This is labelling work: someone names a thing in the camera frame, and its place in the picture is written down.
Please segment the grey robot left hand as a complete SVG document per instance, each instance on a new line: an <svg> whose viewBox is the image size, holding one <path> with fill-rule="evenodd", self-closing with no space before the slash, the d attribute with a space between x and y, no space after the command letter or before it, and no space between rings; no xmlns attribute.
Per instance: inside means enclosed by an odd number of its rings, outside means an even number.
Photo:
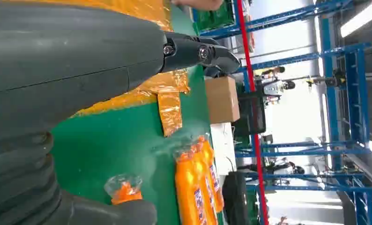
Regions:
<svg viewBox="0 0 372 225"><path fill-rule="evenodd" d="M0 0L0 225L154 225L145 200L116 206L58 185L51 130L156 74L236 56L211 38L106 9Z"/></svg>

